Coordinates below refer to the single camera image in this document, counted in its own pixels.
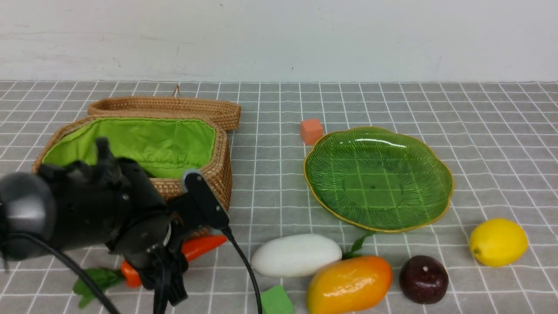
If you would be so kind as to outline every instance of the orange cube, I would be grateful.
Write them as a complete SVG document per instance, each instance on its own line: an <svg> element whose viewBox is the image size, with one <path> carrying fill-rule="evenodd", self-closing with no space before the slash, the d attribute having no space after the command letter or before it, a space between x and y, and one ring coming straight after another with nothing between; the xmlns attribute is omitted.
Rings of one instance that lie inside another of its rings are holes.
<svg viewBox="0 0 558 314"><path fill-rule="evenodd" d="M323 134L324 128L317 118L304 120L300 123L300 136L306 145L313 145Z"/></svg>

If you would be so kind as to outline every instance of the basket lid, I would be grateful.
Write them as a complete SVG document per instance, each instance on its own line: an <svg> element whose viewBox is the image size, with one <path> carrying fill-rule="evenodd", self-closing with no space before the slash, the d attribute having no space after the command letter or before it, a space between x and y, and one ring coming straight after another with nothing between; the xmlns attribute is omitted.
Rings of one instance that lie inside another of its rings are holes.
<svg viewBox="0 0 558 314"><path fill-rule="evenodd" d="M123 112L146 114L150 112L199 113L211 119L226 131L235 130L240 123L241 107L228 101L212 99L182 98L177 85L172 96L150 97L129 96L105 98L89 105L88 115L109 115Z"/></svg>

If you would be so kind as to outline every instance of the white wall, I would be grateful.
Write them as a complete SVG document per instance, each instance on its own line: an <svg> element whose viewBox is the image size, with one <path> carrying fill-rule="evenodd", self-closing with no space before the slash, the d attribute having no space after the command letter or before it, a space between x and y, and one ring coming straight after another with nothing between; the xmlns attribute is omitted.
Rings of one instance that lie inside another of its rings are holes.
<svg viewBox="0 0 558 314"><path fill-rule="evenodd" d="M0 79L558 79L557 0L0 0Z"/></svg>

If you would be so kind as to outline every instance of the carrot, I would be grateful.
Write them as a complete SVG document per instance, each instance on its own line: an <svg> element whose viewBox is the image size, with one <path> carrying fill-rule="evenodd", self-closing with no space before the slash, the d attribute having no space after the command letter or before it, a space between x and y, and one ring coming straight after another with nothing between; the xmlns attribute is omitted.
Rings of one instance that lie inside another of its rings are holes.
<svg viewBox="0 0 558 314"><path fill-rule="evenodd" d="M191 262L225 242L227 242L227 237L224 235L196 237L182 244L182 254L188 262Z"/></svg>
<svg viewBox="0 0 558 314"><path fill-rule="evenodd" d="M205 253L214 250L221 244L227 242L227 237L224 235L208 235L196 237L182 243L182 254L189 262L197 259ZM141 278L137 271L126 260L122 262L120 267L122 274L126 278L126 285L130 288L137 288L141 286Z"/></svg>

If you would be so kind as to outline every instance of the dark red plum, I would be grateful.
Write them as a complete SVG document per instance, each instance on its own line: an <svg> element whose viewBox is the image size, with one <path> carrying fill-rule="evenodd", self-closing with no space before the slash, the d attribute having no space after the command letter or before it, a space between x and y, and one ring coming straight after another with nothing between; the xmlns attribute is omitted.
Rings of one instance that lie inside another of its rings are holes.
<svg viewBox="0 0 558 314"><path fill-rule="evenodd" d="M405 297L419 304L438 303L446 295L448 284L446 269L430 256L413 256L405 262L399 275Z"/></svg>

